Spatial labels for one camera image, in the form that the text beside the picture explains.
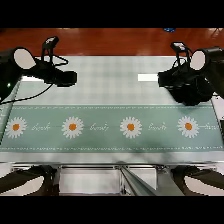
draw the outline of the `orange flower center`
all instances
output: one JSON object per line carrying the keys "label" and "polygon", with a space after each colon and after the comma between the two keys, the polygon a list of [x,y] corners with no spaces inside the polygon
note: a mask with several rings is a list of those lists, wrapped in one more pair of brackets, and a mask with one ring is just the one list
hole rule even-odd
{"label": "orange flower center", "polygon": [[128,130],[133,131],[135,129],[135,126],[133,124],[128,124]]}
{"label": "orange flower center", "polygon": [[13,131],[18,131],[19,130],[19,124],[14,124],[12,126]]}
{"label": "orange flower center", "polygon": [[76,129],[76,124],[70,124],[70,125],[69,125],[69,129],[70,129],[71,131],[74,131],[74,130]]}
{"label": "orange flower center", "polygon": [[192,124],[186,123],[185,128],[190,131],[192,129]]}

